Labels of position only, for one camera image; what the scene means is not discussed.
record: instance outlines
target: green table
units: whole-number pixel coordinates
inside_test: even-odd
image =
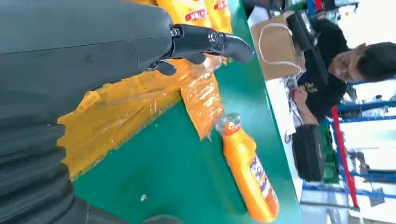
[[[246,16],[230,0],[234,33],[251,46]],[[278,195],[274,223],[302,223],[289,166],[257,58],[216,71],[226,112],[242,115],[257,143],[257,154]],[[186,224],[254,224],[222,154],[220,136],[200,141],[183,103],[178,103],[100,164],[74,182],[89,203],[139,224],[172,214]]]

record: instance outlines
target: bottle label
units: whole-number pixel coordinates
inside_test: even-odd
[[[271,188],[271,184],[268,181],[267,176],[265,175],[264,168],[260,160],[255,157],[252,164],[250,164],[250,170],[252,171],[253,176],[255,176],[257,183],[260,186],[260,190],[264,197],[267,197],[269,193],[269,189]]]
[[[221,10],[228,6],[227,0],[218,0],[216,4],[214,4],[214,10]]]
[[[200,10],[196,10],[196,11],[188,13],[184,17],[184,19],[186,20],[186,22],[197,21],[199,19],[205,18],[207,15],[208,15],[208,12],[206,9],[200,9]]]

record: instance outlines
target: human arm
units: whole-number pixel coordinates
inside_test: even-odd
[[[304,87],[300,86],[293,91],[293,99],[304,125],[319,125],[316,117],[311,113],[306,104],[308,93]]]

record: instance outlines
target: orange bottle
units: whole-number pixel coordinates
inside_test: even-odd
[[[224,33],[232,33],[228,0],[205,0],[205,4],[212,23],[212,29]]]
[[[224,156],[242,194],[249,215],[269,223],[279,214],[279,202],[256,155],[256,143],[240,125],[240,115],[228,114],[215,125],[223,138]]]
[[[157,0],[157,4],[170,14],[174,24],[211,27],[204,0]]]

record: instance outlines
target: brown paper bag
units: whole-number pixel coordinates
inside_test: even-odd
[[[264,29],[259,43],[260,34],[266,25],[278,23],[287,26],[286,19],[291,14],[293,14],[293,12],[288,11],[280,16],[251,27],[257,57],[259,58],[265,80],[298,74],[299,70],[292,65],[268,64],[262,57],[268,62],[291,62],[298,65],[302,70],[305,70],[304,55],[301,54],[299,47],[293,44],[292,37],[287,29],[283,27],[268,27]]]

